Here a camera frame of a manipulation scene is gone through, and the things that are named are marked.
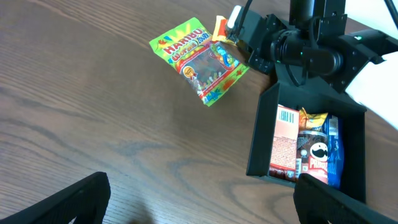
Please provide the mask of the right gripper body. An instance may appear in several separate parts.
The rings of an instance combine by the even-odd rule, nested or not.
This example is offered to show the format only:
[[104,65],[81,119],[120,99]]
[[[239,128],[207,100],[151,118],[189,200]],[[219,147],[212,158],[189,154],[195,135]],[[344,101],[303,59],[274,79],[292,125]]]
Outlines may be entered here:
[[[242,19],[243,12],[240,12],[236,19],[237,26]],[[254,11],[248,11],[237,42],[238,49],[244,54],[245,64],[259,72],[270,73],[275,64],[275,58],[271,55],[271,44],[285,30],[285,21],[275,14],[262,17]]]

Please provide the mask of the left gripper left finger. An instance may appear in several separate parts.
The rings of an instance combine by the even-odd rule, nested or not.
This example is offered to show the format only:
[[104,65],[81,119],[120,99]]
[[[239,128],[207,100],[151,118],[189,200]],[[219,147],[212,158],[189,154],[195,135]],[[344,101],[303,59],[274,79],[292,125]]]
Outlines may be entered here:
[[1,220],[13,223],[102,223],[111,196],[108,176],[95,172]]

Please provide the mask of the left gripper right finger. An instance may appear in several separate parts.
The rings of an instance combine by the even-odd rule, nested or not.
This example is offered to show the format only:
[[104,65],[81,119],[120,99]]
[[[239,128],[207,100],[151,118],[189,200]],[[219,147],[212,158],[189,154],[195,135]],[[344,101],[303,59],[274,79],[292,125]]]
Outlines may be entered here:
[[293,199],[300,223],[397,224],[309,174],[300,175]]

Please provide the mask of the orange yellow snack packet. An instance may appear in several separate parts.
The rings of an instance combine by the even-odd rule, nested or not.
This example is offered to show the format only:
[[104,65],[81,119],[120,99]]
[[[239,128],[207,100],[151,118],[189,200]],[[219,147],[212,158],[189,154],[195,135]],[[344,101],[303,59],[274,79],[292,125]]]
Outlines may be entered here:
[[223,42],[230,45],[235,45],[232,40],[227,39],[226,25],[228,20],[223,16],[216,16],[215,29],[212,35],[212,41]]

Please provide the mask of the Pringles can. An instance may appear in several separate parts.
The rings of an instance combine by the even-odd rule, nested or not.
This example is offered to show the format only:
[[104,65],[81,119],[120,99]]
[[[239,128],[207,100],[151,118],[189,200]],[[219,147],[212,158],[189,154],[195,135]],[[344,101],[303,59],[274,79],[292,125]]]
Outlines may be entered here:
[[328,136],[316,131],[299,131],[295,179],[300,174],[310,174],[328,183]]

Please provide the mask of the red Hello Panda box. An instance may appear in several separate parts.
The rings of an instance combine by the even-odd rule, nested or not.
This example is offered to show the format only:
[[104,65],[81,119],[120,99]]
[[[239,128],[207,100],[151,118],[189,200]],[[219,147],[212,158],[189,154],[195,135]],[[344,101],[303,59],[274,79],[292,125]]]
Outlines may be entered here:
[[278,105],[269,175],[295,182],[299,112]]

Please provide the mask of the green Haribo worms bag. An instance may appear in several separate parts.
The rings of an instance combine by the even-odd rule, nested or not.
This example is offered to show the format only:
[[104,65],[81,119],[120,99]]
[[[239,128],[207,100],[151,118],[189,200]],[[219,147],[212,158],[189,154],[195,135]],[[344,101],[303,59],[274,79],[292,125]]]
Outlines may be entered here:
[[204,105],[222,97],[249,67],[232,56],[195,17],[149,42],[196,91]]

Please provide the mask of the blue Oreo packet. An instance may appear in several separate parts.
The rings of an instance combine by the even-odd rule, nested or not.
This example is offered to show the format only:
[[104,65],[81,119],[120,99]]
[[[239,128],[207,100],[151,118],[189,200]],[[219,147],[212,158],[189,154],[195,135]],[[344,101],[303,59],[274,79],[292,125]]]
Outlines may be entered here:
[[322,131],[328,136],[328,185],[339,189],[345,161],[343,120],[328,114]]

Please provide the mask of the dark green gift box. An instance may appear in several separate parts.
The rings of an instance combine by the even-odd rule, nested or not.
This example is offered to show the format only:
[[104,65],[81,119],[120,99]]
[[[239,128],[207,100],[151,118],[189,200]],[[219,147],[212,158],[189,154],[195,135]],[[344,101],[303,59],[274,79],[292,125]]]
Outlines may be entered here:
[[277,107],[305,108],[308,113],[329,112],[343,121],[339,126],[345,150],[340,191],[366,202],[365,107],[348,95],[337,93],[320,77],[309,78],[306,84],[296,86],[284,65],[277,64],[275,68],[277,82],[259,96],[246,174],[294,187],[292,182],[269,176]]

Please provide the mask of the yellow snack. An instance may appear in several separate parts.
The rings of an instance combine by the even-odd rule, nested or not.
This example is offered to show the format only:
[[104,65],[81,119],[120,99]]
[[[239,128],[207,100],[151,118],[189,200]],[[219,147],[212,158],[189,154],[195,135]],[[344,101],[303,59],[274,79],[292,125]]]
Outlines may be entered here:
[[308,114],[305,108],[302,108],[299,111],[299,130],[320,132],[327,116],[328,113]]

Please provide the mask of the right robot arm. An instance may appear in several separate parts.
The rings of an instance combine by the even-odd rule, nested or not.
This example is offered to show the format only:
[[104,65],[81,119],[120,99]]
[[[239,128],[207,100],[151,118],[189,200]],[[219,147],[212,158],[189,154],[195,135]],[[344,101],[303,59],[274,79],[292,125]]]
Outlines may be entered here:
[[236,6],[226,28],[251,68],[295,86],[320,77],[397,126],[397,40],[375,29],[347,34],[347,19],[344,1],[291,1],[287,21]]

